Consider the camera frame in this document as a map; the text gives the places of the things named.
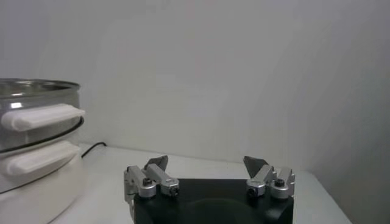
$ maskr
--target gray wall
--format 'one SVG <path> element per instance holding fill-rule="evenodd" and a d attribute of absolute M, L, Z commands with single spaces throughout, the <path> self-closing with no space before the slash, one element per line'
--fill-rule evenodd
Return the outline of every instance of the gray wall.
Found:
<path fill-rule="evenodd" d="M 86 142 L 263 157 L 313 172 L 353 223 L 389 223 L 389 7 L 0 0 L 0 77 L 81 83 Z"/>

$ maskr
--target white tabletop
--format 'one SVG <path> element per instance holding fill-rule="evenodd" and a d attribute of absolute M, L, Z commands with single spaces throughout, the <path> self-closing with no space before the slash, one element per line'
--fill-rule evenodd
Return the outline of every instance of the white tabletop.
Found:
<path fill-rule="evenodd" d="M 124 201 L 123 171 L 129 165 L 142 167 L 149 158 L 160 155 L 137 150 L 96 147 L 84 158 L 87 170 L 84 193 L 52 223 L 133 223 L 129 206 Z M 249 177 L 244 164 L 182 156 L 169 156 L 166 171 L 177 178 Z M 351 224 L 316 177 L 308 172 L 295 173 L 294 223 Z"/>

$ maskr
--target white plastic handle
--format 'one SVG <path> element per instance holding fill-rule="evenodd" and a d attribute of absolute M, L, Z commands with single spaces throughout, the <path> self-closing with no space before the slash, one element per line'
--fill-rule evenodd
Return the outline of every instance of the white plastic handle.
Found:
<path fill-rule="evenodd" d="M 9 111 L 1 118 L 1 124 L 9 130 L 28 131 L 81 117 L 84 114 L 84 110 L 61 103 L 47 107 Z"/>
<path fill-rule="evenodd" d="M 68 141 L 11 156 L 1 161 L 0 170 L 9 176 L 48 173 L 63 166 L 79 153 L 80 148 Z"/>

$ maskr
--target black cable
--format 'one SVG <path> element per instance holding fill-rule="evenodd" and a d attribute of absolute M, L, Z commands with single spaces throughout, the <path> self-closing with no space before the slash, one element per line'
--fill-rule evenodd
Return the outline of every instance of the black cable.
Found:
<path fill-rule="evenodd" d="M 83 153 L 83 154 L 81 155 L 81 158 L 84 158 L 84 156 L 85 156 L 86 154 L 88 154 L 91 150 L 93 150 L 93 148 L 95 148 L 95 147 L 98 146 L 98 145 L 107 146 L 107 144 L 106 144 L 105 142 L 98 142 L 98 143 L 95 143 L 95 145 L 92 145 L 87 151 L 85 151 L 85 153 Z"/>

